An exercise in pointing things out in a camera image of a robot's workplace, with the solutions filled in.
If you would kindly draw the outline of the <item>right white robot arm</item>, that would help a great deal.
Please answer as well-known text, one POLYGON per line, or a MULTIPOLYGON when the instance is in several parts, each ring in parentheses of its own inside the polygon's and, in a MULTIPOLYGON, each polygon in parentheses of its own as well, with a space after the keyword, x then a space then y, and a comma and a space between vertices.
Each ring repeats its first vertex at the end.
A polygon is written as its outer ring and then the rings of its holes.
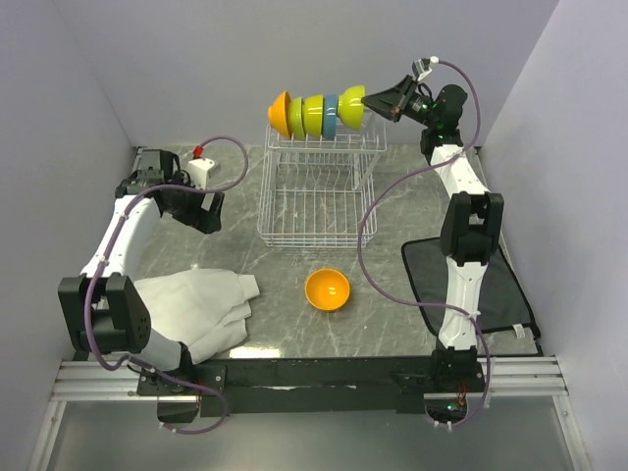
POLYGON ((405 116, 425 127, 421 152, 449 196, 440 234, 447 272, 444 319, 429 370, 432 384, 446 392, 483 378, 477 361, 479 300, 504 206, 503 197, 480 182, 463 149, 458 122, 466 99, 456 84, 432 96, 411 76, 362 98, 365 107, 393 123, 405 116))

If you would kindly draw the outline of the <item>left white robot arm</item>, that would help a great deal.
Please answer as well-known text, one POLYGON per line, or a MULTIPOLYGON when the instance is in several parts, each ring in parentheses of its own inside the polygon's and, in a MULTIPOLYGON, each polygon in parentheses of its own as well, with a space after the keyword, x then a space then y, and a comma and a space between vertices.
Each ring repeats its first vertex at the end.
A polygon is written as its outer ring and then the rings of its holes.
POLYGON ((224 195, 207 194, 217 162, 203 157, 182 164, 178 155, 144 149, 131 174, 115 189, 114 214, 95 254, 76 277, 63 279, 58 296, 75 351, 132 355, 161 373, 175 394, 196 381, 187 345, 152 326, 146 301, 133 283, 145 243, 165 213, 204 234, 221 228, 224 195))

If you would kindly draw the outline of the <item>lime green bowl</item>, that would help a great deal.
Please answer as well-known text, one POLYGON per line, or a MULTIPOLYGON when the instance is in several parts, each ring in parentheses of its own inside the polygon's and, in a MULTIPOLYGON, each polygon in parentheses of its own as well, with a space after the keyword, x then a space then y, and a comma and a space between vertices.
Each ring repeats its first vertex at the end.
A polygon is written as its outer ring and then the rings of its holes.
POLYGON ((322 135, 323 116, 324 96, 322 94, 312 95, 304 99, 302 120, 306 134, 313 137, 322 135))
POLYGON ((358 84, 347 88, 339 96, 338 117, 349 129, 359 131, 364 115, 364 104, 362 99, 366 95, 366 88, 363 84, 358 84))

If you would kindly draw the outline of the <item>orange bowl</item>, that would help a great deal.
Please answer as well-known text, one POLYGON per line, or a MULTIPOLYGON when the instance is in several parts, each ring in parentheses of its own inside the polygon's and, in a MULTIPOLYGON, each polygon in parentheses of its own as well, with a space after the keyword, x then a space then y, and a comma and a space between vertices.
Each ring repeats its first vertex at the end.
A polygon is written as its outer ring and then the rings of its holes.
POLYGON ((304 286, 307 301, 316 309, 332 312, 343 308, 350 297, 351 286, 342 272, 323 268, 310 274, 304 286))
POLYGON ((268 108, 267 117, 269 126, 281 136, 291 139, 292 132, 288 122, 288 108, 291 102, 289 92, 283 91, 268 108))

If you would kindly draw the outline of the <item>blue bottom bowl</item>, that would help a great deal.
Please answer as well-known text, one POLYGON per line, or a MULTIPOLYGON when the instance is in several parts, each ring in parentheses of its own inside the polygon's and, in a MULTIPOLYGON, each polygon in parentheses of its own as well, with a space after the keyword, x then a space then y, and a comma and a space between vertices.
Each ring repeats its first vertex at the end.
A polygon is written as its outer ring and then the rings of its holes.
POLYGON ((326 140, 334 140, 336 137, 338 105, 339 99, 335 94, 324 96, 322 136, 326 140))

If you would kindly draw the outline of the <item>white square bowl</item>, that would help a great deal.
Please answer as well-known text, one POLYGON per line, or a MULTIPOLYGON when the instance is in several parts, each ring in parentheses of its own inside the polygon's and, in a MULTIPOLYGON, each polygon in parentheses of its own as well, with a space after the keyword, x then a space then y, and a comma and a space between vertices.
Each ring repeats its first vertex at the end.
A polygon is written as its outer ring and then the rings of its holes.
POLYGON ((305 139, 302 97, 293 98, 288 105, 288 128, 294 140, 303 141, 305 139))

